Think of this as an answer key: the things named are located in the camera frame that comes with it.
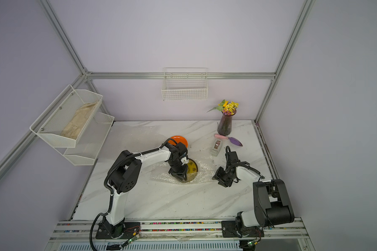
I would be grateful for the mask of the purple glass vase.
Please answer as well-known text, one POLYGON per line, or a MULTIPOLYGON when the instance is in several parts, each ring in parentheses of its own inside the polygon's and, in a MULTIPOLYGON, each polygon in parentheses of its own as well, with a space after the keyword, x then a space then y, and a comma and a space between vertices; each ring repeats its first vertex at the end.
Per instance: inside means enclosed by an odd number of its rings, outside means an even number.
POLYGON ((217 132, 222 136, 228 136, 232 129, 232 118, 236 114, 234 112, 222 112, 221 120, 218 124, 217 132))

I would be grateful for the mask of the yellow patterned dinner plate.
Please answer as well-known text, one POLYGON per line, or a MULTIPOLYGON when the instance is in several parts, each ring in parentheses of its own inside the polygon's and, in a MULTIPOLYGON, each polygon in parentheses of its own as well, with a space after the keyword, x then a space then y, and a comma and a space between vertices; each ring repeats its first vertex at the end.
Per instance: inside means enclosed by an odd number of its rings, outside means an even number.
POLYGON ((194 160, 189 159, 188 161, 186 178, 181 180, 182 183, 188 183, 194 180, 199 171, 198 165, 194 160))

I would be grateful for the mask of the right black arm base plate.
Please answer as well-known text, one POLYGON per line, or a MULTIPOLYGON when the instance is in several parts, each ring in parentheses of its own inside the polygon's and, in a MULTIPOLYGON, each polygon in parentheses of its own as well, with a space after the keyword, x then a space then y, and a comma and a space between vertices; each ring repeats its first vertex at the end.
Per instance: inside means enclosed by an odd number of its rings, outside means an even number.
POLYGON ((222 235, 223 237, 264 237, 264 230, 262 227, 245 227, 236 221, 222 221, 222 235))

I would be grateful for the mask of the beige cloth in bin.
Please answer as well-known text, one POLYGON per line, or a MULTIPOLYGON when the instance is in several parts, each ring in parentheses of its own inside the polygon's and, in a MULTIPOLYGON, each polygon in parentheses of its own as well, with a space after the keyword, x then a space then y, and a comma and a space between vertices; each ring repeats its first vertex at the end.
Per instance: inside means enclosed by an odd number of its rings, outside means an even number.
POLYGON ((97 104, 98 102, 87 103, 77 109, 71 121, 61 132, 61 136, 76 140, 97 104))

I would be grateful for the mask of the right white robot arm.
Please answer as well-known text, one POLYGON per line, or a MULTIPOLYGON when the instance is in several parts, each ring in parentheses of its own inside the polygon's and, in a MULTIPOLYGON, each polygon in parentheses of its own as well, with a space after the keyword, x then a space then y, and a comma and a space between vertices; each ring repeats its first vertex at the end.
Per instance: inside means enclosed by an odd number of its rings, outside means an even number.
POLYGON ((237 213, 235 220, 223 221, 223 237, 264 237, 263 229, 295 220, 286 185, 281 179, 266 179, 260 171, 241 161, 235 151, 225 147, 226 167, 212 177, 228 188, 245 182, 253 192, 253 209, 237 213))

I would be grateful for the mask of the clear bubble wrap sheet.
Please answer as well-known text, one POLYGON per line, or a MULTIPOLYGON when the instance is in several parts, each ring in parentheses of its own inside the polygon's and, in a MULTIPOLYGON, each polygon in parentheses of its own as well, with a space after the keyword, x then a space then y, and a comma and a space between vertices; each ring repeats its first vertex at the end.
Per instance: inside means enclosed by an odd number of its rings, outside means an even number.
POLYGON ((194 180, 188 183, 182 183, 181 181, 174 178, 169 174, 170 165, 167 162, 162 162, 156 164, 152 167, 150 172, 150 179, 155 182, 161 182, 165 184, 174 185, 191 185, 191 184, 202 184, 212 181, 212 177, 216 171, 215 166, 209 165, 209 163, 204 161, 195 161, 198 165, 199 171, 194 180))
POLYGON ((166 136, 157 132, 156 127, 113 126, 101 151, 101 157, 115 161, 122 151, 144 152, 159 147, 166 136))

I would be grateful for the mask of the lower white mesh shelf bin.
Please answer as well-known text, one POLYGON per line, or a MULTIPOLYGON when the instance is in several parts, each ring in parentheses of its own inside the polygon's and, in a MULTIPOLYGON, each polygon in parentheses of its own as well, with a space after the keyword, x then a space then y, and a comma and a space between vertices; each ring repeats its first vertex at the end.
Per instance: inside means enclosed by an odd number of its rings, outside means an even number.
POLYGON ((114 123, 114 117, 97 112, 74 148, 67 148, 64 157, 74 166, 94 165, 114 123))

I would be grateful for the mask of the yellow artificial flowers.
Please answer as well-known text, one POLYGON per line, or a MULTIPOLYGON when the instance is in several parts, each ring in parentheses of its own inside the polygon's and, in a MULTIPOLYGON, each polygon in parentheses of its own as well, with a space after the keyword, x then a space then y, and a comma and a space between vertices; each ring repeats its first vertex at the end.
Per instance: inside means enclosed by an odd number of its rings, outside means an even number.
POLYGON ((217 106, 210 109, 208 112, 217 110, 222 112, 224 115, 232 116, 235 115, 239 104, 234 101, 222 100, 217 106))

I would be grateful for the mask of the upper white mesh shelf bin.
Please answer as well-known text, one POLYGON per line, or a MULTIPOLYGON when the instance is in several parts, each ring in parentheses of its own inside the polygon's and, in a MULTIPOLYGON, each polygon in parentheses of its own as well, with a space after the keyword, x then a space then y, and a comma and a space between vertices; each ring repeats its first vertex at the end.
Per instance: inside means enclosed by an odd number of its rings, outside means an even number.
POLYGON ((51 106, 42 113, 38 119, 29 127, 30 131, 44 140, 53 148, 76 147, 84 131, 93 119, 102 104, 103 96, 88 90, 75 89, 71 85, 67 86, 58 96, 57 101, 53 101, 51 106), (76 140, 61 136, 65 126, 71 121, 77 109, 87 103, 98 102, 93 109, 91 116, 86 122, 76 140))

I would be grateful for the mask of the white mesh shelf bin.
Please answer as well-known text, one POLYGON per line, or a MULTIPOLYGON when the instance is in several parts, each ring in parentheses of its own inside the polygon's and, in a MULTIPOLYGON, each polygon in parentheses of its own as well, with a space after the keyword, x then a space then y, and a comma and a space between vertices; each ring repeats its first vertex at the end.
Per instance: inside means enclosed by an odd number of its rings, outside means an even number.
POLYGON ((67 148, 64 157, 74 166, 94 165, 114 123, 114 117, 97 112, 74 148, 67 148))
POLYGON ((93 119, 102 104, 103 96, 88 90, 75 89, 71 85, 67 86, 58 96, 57 101, 53 101, 51 106, 42 113, 38 119, 29 127, 30 131, 44 140, 53 148, 76 147, 84 131, 93 119), (71 121, 77 109, 87 103, 98 102, 93 109, 91 116, 86 122, 76 140, 61 136, 65 126, 71 121))

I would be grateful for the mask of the aluminium front rail frame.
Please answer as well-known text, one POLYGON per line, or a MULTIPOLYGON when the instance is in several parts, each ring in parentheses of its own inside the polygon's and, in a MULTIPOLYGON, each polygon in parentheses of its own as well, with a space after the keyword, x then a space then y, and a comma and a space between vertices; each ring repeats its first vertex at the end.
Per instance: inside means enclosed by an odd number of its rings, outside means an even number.
MULTIPOLYGON (((223 219, 200 220, 141 220, 139 234, 141 241, 202 241, 240 239, 237 231, 222 226, 223 219)), ((56 225, 49 242, 87 242, 92 221, 60 221, 56 225)), ((265 239, 309 239, 310 236, 300 218, 294 222, 275 227, 259 228, 256 237, 265 239)))

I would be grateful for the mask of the orange dinner plate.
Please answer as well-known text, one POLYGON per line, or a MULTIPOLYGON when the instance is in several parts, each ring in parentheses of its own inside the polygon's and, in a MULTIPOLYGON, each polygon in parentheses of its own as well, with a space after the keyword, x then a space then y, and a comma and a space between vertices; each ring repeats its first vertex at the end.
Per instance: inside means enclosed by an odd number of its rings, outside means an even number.
POLYGON ((168 143, 171 145, 177 145, 178 143, 182 143, 185 147, 188 147, 188 141, 183 136, 172 136, 168 143))

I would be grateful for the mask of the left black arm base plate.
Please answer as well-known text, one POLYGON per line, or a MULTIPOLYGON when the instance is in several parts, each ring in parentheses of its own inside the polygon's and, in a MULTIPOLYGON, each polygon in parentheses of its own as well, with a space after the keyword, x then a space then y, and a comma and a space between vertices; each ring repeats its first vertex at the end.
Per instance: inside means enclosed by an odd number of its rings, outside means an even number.
POLYGON ((103 222, 98 225, 96 239, 130 239, 140 231, 140 222, 121 222, 115 229, 109 231, 103 222))

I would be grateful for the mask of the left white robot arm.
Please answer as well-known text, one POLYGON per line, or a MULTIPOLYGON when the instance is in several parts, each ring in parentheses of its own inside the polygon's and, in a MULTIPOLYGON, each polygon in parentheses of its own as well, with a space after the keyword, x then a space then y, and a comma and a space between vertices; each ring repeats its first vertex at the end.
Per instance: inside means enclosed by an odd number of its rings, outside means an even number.
POLYGON ((125 206, 128 193, 137 185, 141 169, 167 162, 170 166, 169 174, 179 182, 187 182, 190 160, 187 153, 183 143, 176 145, 164 143, 158 148, 140 153, 131 153, 128 150, 121 152, 104 181, 111 198, 102 224, 111 238, 120 238, 125 232, 125 206))

